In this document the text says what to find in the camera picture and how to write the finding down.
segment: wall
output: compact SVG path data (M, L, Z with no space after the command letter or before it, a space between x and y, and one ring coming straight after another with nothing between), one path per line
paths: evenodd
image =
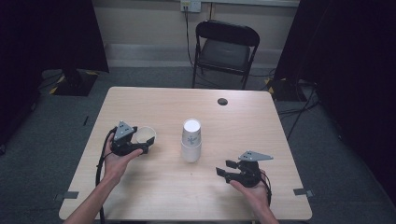
M186 18L179 11L179 1L93 0L93 4L106 44L167 46L182 51L187 48ZM212 19L255 29L262 38L257 61L277 63L296 9L203 2L201 13L189 13L188 16L190 48L195 46L195 26L209 19L211 11ZM274 54L270 57L275 58L269 59L268 53Z

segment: white paper cup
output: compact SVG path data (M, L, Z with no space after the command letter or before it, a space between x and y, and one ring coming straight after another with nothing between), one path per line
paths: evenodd
M201 122L198 119L184 121L181 142L187 147L197 147L201 141Z
M157 138L157 134L155 133L154 129L150 127L141 127L136 132L136 142L137 143L146 143L150 138L155 137Z
M188 147L181 142L181 156L184 161L195 162L201 157L202 142L196 147Z

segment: black tape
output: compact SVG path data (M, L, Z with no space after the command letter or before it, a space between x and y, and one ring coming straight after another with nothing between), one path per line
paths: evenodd
M305 189L294 189L294 194L297 195L306 195L306 197L310 198L314 196L314 192L312 190L305 190Z
M55 195L54 201L62 202L64 199L76 199L78 191L67 191L64 194Z

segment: chair backrest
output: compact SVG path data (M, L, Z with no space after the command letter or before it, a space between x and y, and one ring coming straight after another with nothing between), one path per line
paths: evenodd
M202 21L196 26L195 34L197 41L203 37L256 48L260 44L260 36L250 27L224 21Z

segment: gray carpet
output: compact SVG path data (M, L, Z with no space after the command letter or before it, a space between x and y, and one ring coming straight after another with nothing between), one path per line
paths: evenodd
M56 75L47 71L44 77ZM264 76L270 69L253 69ZM240 77L205 72L200 88L239 89ZM56 77L46 79L45 86ZM266 91L265 77L250 77L247 90ZM87 97L48 94L41 89L35 111L7 143L0 157L0 223L61 223L62 202L54 197L68 190L106 92L113 86L190 88L191 68L111 68L101 73ZM308 96L310 88L304 88ZM300 109L301 102L276 102L278 111ZM297 114L282 118L288 135ZM289 139L309 198L308 223L396 223L396 212L364 162L338 138L333 121L318 105L304 112Z

